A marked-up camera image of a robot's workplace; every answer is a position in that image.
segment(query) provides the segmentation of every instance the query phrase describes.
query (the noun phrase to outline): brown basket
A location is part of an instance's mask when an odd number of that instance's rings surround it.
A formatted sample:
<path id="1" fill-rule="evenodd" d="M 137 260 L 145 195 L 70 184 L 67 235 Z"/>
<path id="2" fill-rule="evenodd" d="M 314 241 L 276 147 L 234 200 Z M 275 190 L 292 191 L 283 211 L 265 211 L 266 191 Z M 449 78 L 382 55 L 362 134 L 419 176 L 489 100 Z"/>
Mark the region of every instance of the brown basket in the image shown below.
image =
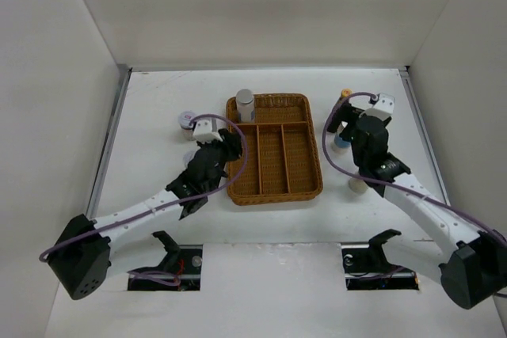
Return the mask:
<path id="1" fill-rule="evenodd" d="M 322 191 L 310 104 L 304 95 L 256 95 L 255 123 L 238 123 L 236 98 L 231 98 L 227 118 L 241 128 L 249 151 L 245 171 L 227 189 L 234 203 L 306 201 Z M 229 180 L 242 165 L 242 159 L 229 164 Z"/>

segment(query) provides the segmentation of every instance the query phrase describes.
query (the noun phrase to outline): bolt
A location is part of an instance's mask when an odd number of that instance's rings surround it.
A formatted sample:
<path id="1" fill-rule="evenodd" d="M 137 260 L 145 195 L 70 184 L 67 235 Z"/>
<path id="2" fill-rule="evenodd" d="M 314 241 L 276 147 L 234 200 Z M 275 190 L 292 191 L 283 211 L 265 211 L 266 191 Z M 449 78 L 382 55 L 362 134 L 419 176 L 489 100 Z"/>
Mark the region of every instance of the bolt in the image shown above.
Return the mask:
<path id="1" fill-rule="evenodd" d="M 201 265 L 203 265 L 203 258 L 200 256 L 194 256 L 192 258 L 192 265 L 194 267 L 200 267 Z"/>
<path id="2" fill-rule="evenodd" d="M 354 256 L 350 255 L 349 253 L 343 256 L 343 262 L 345 263 L 346 267 L 350 267 L 353 263 Z"/>

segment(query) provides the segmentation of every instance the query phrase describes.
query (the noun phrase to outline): wicker basket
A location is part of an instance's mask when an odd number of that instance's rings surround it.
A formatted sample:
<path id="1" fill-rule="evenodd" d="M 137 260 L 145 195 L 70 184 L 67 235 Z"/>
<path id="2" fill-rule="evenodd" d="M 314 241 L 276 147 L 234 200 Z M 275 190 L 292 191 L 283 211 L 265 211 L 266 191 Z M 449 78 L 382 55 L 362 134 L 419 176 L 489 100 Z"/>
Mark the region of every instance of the wicker basket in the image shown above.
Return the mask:
<path id="1" fill-rule="evenodd" d="M 235 98 L 227 102 L 227 118 L 238 122 Z M 238 126 L 246 136 L 249 157 L 245 171 L 227 189 L 234 203 L 305 201 L 322 191 L 310 104 L 304 95 L 256 95 L 255 123 Z M 242 159 L 229 164 L 229 179 L 242 164 Z"/>

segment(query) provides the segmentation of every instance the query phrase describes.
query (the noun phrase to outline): table surface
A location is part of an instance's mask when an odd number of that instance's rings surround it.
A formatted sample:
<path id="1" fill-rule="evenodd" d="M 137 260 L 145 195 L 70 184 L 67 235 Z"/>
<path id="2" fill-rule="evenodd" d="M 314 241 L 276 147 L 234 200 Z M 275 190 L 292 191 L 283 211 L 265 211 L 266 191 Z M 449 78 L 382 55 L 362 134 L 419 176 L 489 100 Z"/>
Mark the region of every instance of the table surface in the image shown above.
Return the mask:
<path id="1" fill-rule="evenodd" d="M 310 101 L 324 181 L 314 200 L 240 207 L 226 192 L 210 197 L 191 218 L 164 226 L 180 244 L 297 243 L 366 241 L 394 228 L 414 239 L 424 232 L 397 207 L 374 191 L 358 196 L 322 153 L 320 136 L 341 89 L 384 92 L 396 98 L 388 126 L 390 151 L 420 182 L 442 199 L 436 174 L 414 117 L 406 89 L 395 69 L 283 69 L 150 72 L 132 74 L 116 133 L 97 214 L 107 215 L 145 200 L 183 169 L 183 155 L 196 144 L 181 136 L 177 116 L 184 110 L 225 115 L 238 90 L 254 93 L 301 93 Z M 367 99 L 359 105 L 367 106 Z M 350 152 L 335 162 L 355 170 Z"/>
<path id="2" fill-rule="evenodd" d="M 310 202 L 252 207 L 234 205 L 226 192 L 214 195 L 195 215 L 161 227 L 179 244 L 206 243 L 201 291 L 126 292 L 127 276 L 118 275 L 73 302 L 60 286 L 47 338 L 505 336 L 491 298 L 465 311 L 440 285 L 424 277 L 418 292 L 346 290 L 336 242 L 366 241 L 389 228 L 414 239 L 425 234 L 373 191 L 354 195 L 347 178 L 323 157 L 319 137 L 341 89 L 396 97 L 388 128 L 390 150 L 430 191 L 442 196 L 397 70 L 134 73 L 98 214 L 138 203 L 171 182 L 183 170 L 184 153 L 196 147 L 182 138 L 177 115 L 187 109 L 223 115 L 227 99 L 242 88 L 308 97 L 321 159 L 322 194 Z M 350 154 L 335 161 L 354 170 Z M 270 245 L 286 242 L 321 243 Z"/>

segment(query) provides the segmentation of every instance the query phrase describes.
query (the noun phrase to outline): robotic arm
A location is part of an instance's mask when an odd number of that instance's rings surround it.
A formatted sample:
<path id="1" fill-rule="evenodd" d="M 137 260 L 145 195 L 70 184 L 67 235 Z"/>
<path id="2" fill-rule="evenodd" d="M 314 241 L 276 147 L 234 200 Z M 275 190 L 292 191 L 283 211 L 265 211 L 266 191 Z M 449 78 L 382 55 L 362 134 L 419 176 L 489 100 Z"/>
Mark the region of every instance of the robotic arm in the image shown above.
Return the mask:
<path id="1" fill-rule="evenodd" d="M 217 131 L 214 120 L 197 122 L 193 135 L 200 149 L 164 190 L 112 215 L 93 221 L 79 215 L 69 221 L 55 246 L 89 236 L 49 253 L 47 262 L 72 299 L 90 295 L 106 278 L 119 273 L 136 268 L 167 272 L 174 265 L 180 248 L 164 226 L 199 210 L 208 201 L 202 195 L 217 189 L 227 176 L 225 164 L 242 156 L 239 135 Z M 117 226 L 105 229 L 112 224 Z"/>
<path id="2" fill-rule="evenodd" d="M 334 113 L 327 131 L 335 132 L 341 122 L 347 123 L 340 137 L 351 143 L 359 174 L 376 180 L 366 180 L 367 185 L 407 213 L 434 240 L 414 241 L 399 231 L 384 231 L 369 241 L 370 260 L 386 271 L 397 264 L 419 272 L 440 283 L 457 305 L 470 309 L 507 286 L 505 242 L 497 239 L 496 232 L 493 236 L 457 214 L 426 202 L 435 197 L 408 166 L 387 151 L 386 126 L 391 121 L 394 98 L 379 94 L 370 103 L 371 108 L 362 110 L 345 101 Z M 386 186 L 386 182 L 395 186 Z"/>

